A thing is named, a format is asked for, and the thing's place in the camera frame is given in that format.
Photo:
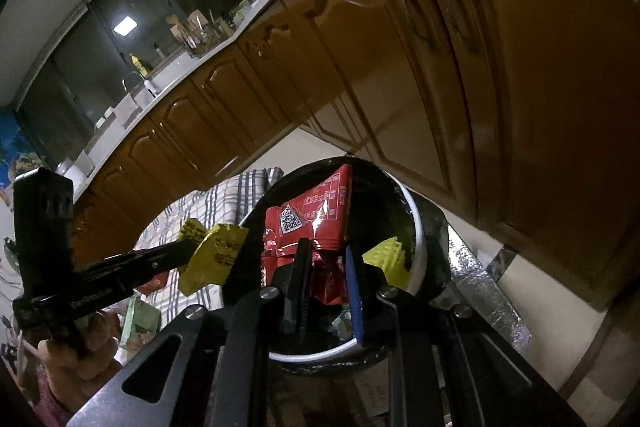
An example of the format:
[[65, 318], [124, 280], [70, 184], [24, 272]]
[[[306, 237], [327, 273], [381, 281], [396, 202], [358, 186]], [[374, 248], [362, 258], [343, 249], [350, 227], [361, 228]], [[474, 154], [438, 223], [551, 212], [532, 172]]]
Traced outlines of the person left hand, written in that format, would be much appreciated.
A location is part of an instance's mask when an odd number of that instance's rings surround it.
[[40, 361], [50, 392], [66, 410], [79, 411], [122, 368], [115, 355], [119, 347], [119, 318], [100, 311], [90, 317], [84, 332], [86, 355], [52, 339], [38, 343]]

